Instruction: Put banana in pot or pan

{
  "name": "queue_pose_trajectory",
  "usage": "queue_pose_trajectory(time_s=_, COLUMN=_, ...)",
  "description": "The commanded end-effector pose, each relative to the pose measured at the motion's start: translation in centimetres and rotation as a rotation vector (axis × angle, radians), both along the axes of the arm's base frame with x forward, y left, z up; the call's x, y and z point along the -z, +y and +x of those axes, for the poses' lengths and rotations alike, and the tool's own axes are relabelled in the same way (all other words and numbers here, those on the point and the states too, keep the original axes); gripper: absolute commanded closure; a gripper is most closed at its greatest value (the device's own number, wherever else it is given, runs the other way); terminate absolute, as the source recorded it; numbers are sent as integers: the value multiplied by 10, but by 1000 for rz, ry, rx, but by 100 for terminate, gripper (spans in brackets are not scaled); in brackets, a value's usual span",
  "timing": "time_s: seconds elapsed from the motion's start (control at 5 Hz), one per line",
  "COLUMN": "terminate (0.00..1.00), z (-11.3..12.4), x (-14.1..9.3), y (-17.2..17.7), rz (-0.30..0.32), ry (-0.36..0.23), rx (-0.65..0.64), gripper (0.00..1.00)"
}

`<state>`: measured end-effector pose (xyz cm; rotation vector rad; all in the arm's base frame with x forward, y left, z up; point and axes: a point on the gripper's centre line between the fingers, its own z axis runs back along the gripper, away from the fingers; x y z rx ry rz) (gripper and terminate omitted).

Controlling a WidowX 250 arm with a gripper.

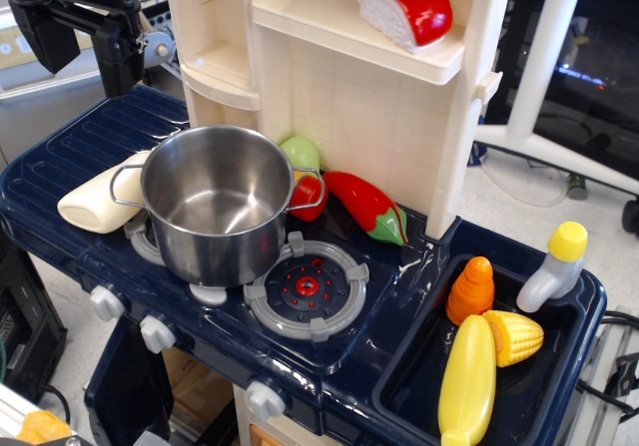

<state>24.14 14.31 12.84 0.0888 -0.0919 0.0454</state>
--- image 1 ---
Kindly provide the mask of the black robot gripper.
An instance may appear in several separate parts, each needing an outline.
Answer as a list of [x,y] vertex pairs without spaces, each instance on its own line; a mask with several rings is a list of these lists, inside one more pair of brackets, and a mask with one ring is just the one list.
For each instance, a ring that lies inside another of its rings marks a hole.
[[9,0],[16,23],[39,63],[57,74],[80,55],[74,30],[56,21],[50,11],[78,16],[89,7],[107,12],[93,37],[105,94],[121,98],[144,74],[145,34],[138,0]]

